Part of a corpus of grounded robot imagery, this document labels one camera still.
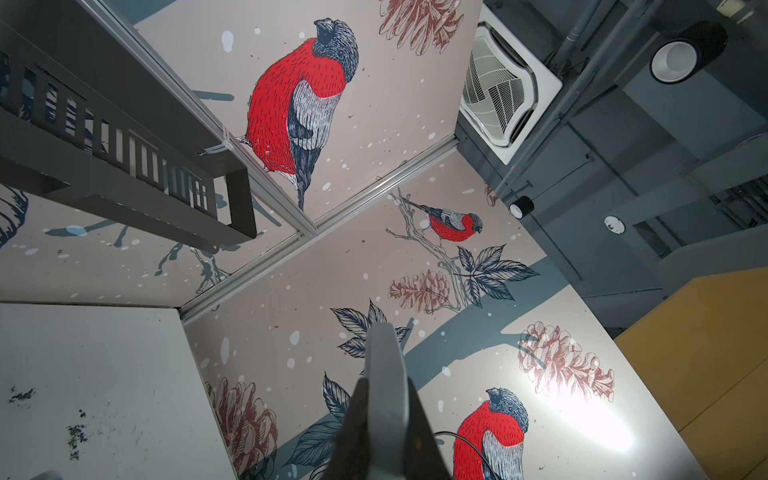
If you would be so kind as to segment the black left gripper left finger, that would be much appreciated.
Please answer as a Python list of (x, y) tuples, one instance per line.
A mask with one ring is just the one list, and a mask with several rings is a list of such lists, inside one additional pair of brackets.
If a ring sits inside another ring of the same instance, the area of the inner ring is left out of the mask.
[(368, 435), (369, 381), (357, 381), (340, 431), (333, 441), (333, 452), (325, 469), (325, 480), (365, 480), (370, 464)]

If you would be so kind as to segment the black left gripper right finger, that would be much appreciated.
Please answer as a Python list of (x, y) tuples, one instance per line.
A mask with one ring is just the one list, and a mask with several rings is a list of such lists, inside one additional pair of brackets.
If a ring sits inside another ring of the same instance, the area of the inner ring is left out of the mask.
[(411, 379), (408, 379), (408, 394), (407, 479), (449, 480), (451, 476)]

